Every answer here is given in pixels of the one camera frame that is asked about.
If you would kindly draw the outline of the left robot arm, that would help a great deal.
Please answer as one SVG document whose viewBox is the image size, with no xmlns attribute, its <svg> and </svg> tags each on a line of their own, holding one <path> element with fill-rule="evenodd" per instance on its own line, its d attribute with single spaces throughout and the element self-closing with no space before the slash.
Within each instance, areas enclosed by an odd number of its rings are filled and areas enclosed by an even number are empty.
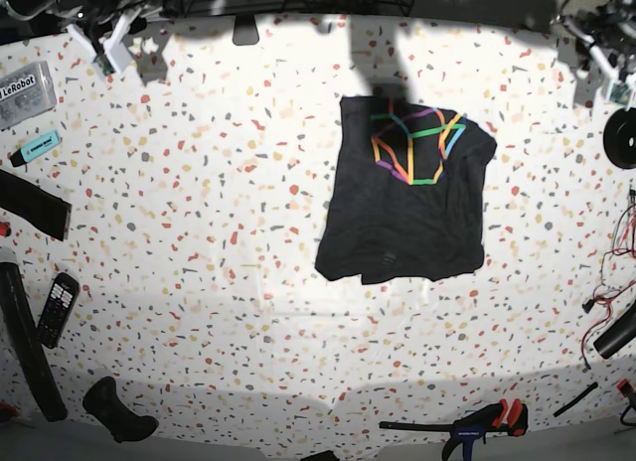
<svg viewBox="0 0 636 461">
<path fill-rule="evenodd" d="M 603 98 L 626 109 L 635 106 L 635 0 L 609 0 L 593 11 L 567 14 L 561 4 L 551 21 L 574 40 L 574 72 L 588 78 L 597 70 Z"/>
</svg>

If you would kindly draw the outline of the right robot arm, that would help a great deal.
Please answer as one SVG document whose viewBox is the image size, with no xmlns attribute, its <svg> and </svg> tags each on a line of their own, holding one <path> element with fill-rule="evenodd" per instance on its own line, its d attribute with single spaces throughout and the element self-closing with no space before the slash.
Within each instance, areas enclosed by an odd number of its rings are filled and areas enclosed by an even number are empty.
<svg viewBox="0 0 636 461">
<path fill-rule="evenodd" d="M 105 76 L 117 75 L 132 62 L 124 38 L 136 23 L 161 9 L 160 0 L 1 0 L 16 21 L 52 18 L 86 51 Z"/>
</svg>

